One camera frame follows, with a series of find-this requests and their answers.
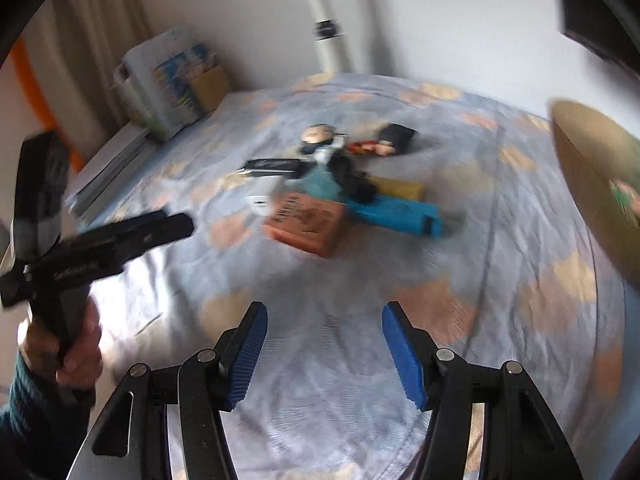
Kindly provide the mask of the dark teal sleeve forearm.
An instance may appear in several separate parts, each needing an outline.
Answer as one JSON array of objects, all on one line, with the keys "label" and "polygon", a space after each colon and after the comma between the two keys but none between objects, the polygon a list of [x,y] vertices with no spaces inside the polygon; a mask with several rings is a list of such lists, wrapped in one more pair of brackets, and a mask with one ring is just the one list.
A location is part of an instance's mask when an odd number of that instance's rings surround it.
[{"label": "dark teal sleeve forearm", "polygon": [[87,435],[96,390],[74,390],[65,402],[58,387],[18,356],[9,401],[1,408],[1,477],[64,479]]}]

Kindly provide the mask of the person's left hand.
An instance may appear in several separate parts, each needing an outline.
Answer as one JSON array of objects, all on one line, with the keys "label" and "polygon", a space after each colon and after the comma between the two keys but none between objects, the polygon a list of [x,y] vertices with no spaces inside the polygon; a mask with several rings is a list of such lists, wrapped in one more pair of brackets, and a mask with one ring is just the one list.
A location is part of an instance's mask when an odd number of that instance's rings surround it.
[{"label": "person's left hand", "polygon": [[18,326],[17,348],[28,369],[40,378],[60,387],[90,390],[103,370],[101,336],[99,311],[89,297],[81,330],[62,360],[58,338],[31,313]]}]

